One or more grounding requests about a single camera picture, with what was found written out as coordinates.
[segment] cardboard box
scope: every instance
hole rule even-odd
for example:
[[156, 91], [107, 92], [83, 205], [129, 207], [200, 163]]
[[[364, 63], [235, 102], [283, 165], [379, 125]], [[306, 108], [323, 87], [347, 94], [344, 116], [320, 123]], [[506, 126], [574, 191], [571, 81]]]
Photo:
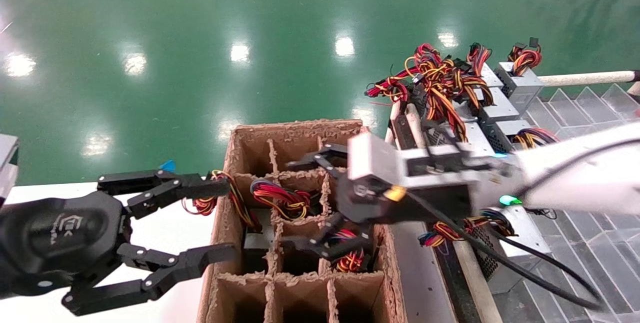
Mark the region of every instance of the cardboard box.
[[324, 170], [288, 172], [286, 163], [316, 152], [325, 143], [346, 145], [364, 130], [360, 120], [312, 120], [240, 125], [233, 131], [224, 171], [234, 177], [249, 207], [265, 207], [253, 200], [249, 186], [257, 178], [266, 178], [290, 188], [320, 191], [322, 213], [287, 221], [272, 211], [271, 227], [265, 227], [274, 230], [273, 242], [263, 257], [267, 270], [245, 272], [242, 223], [230, 200], [219, 198], [211, 243], [235, 244], [238, 259], [206, 270], [199, 323], [406, 323], [400, 271], [388, 227], [374, 228], [380, 250], [370, 273], [336, 272], [325, 259], [281, 246], [284, 236], [317, 234], [335, 209], [334, 182]]

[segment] white robotic arm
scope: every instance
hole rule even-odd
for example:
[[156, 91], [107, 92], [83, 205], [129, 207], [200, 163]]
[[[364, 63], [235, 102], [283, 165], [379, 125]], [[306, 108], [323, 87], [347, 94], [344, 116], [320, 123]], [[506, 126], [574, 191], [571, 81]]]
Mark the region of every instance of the white robotic arm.
[[531, 209], [640, 215], [640, 122], [515, 152], [525, 184], [576, 157], [616, 143], [625, 145], [581, 159], [522, 197]]

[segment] black cable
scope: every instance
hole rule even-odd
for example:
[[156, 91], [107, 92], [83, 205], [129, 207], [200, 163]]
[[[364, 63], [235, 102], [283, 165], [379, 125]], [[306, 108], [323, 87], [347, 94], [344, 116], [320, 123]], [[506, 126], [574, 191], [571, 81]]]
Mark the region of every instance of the black cable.
[[549, 218], [553, 221], [555, 221], [556, 219], [558, 219], [558, 214], [556, 213], [556, 211], [554, 209], [530, 209], [530, 208], [524, 208], [524, 210], [526, 211], [526, 213], [530, 213], [530, 214], [535, 214], [536, 216], [544, 216], [546, 218]]
[[628, 145], [637, 145], [638, 143], [640, 143], [640, 138], [633, 138], [633, 139], [617, 141], [617, 142], [611, 143], [609, 145], [603, 145], [602, 147], [599, 147], [599, 148], [596, 148], [596, 149], [592, 149], [592, 150], [588, 150], [587, 152], [584, 152], [583, 154], [579, 154], [579, 155], [577, 155], [575, 157], [572, 157], [568, 161], [565, 161], [564, 163], [562, 163], [562, 164], [560, 164], [558, 166], [554, 166], [554, 168], [549, 168], [546, 171], [545, 175], [542, 175], [542, 177], [537, 178], [531, 184], [528, 184], [528, 185], [523, 186], [522, 188], [518, 189], [514, 194], [512, 194], [512, 196], [515, 197], [515, 198], [523, 199], [523, 197], [527, 193], [529, 193], [530, 191], [533, 191], [534, 189], [536, 189], [539, 186], [541, 186], [542, 184], [544, 184], [546, 181], [548, 181], [551, 178], [555, 177], [559, 173], [562, 173], [562, 171], [564, 171], [567, 168], [573, 166], [574, 164], [576, 164], [576, 163], [578, 163], [580, 161], [583, 161], [584, 159], [587, 159], [587, 158], [589, 158], [589, 157], [591, 157], [593, 155], [596, 155], [596, 154], [600, 154], [602, 152], [606, 152], [608, 150], [613, 150], [614, 148], [618, 148], [618, 147], [622, 147], [622, 146], [628, 146]]
[[493, 250], [492, 248], [487, 246], [485, 243], [480, 241], [480, 239], [477, 239], [476, 237], [468, 234], [464, 229], [459, 227], [459, 225], [457, 225], [453, 220], [451, 220], [448, 216], [446, 216], [446, 214], [442, 213], [441, 211], [433, 207], [431, 204], [429, 204], [429, 202], [427, 202], [423, 198], [420, 198], [416, 194], [411, 192], [407, 192], [407, 196], [409, 196], [410, 198], [418, 202], [418, 204], [420, 204], [427, 211], [429, 211], [429, 213], [433, 214], [433, 216], [437, 218], [439, 221], [446, 223], [446, 225], [448, 225], [451, 228], [451, 230], [453, 230], [458, 235], [460, 235], [460, 237], [464, 238], [467, 242], [469, 242], [469, 244], [471, 244], [473, 248], [476, 248], [476, 250], [482, 251], [484, 254], [488, 255], [492, 259], [495, 259], [496, 261], [503, 264], [503, 266], [505, 266], [506, 268], [509, 268], [515, 273], [518, 273], [519, 275], [539, 285], [540, 287], [546, 289], [547, 291], [555, 294], [556, 296], [562, 297], [565, 300], [572, 302], [576, 305], [585, 307], [586, 309], [590, 309], [590, 310], [603, 309], [603, 299], [602, 299], [602, 296], [598, 293], [598, 291], [592, 285], [586, 282], [583, 278], [581, 278], [580, 275], [575, 273], [573, 270], [569, 269], [566, 265], [560, 263], [559, 261], [553, 259], [552, 257], [546, 256], [543, 253], [538, 252], [537, 250], [530, 249], [516, 241], [512, 241], [502, 236], [499, 237], [500, 239], [504, 238], [503, 241], [505, 241], [506, 243], [513, 244], [515, 247], [520, 248], [521, 250], [526, 250], [527, 252], [535, 254], [537, 257], [544, 259], [545, 261], [553, 264], [554, 266], [568, 273], [571, 277], [573, 277], [576, 281], [578, 281], [578, 283], [581, 284], [587, 290], [588, 293], [594, 296], [594, 298], [596, 299], [596, 302], [592, 302], [584, 298], [580, 298], [580, 296], [577, 296], [576, 294], [566, 291], [556, 285], [551, 284], [547, 280], [544, 280], [541, 277], [538, 277], [537, 275], [522, 268], [518, 264], [515, 264], [514, 262], [507, 259], [506, 257], [503, 257], [502, 255], [498, 254], [495, 250]]

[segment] green floor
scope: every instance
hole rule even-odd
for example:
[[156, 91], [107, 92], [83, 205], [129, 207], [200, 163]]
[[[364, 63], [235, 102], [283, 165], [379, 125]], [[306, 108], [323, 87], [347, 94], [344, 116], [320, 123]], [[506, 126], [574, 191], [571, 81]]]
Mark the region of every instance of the green floor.
[[7, 25], [0, 131], [22, 140], [22, 185], [167, 159], [203, 174], [237, 124], [382, 132], [389, 108], [364, 88], [422, 42], [464, 56], [480, 41], [494, 66], [537, 36], [540, 75], [640, 66], [640, 0], [0, 0]]

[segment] computer power supply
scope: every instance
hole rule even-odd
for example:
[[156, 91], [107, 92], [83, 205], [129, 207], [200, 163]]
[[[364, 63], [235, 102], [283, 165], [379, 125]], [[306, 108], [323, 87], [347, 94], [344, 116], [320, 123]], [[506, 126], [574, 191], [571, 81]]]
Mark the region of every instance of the computer power supply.
[[[551, 254], [551, 250], [540, 234], [540, 230], [536, 227], [533, 219], [528, 212], [521, 206], [514, 206], [504, 209], [502, 213], [509, 219], [514, 231], [518, 236], [509, 237], [512, 241], [521, 243], [529, 248], [533, 248], [538, 252], [546, 255]], [[479, 227], [473, 232], [478, 239], [481, 239], [490, 248], [498, 252], [499, 255], [510, 259], [513, 263], [521, 266], [527, 271], [532, 271], [542, 259], [535, 255], [525, 252], [512, 245], [498, 240], [487, 232], [491, 227]], [[507, 293], [515, 287], [523, 277], [515, 273], [511, 269], [503, 266], [493, 257], [489, 257], [483, 252], [475, 251], [475, 255], [480, 265], [480, 270], [489, 284], [492, 294]]]

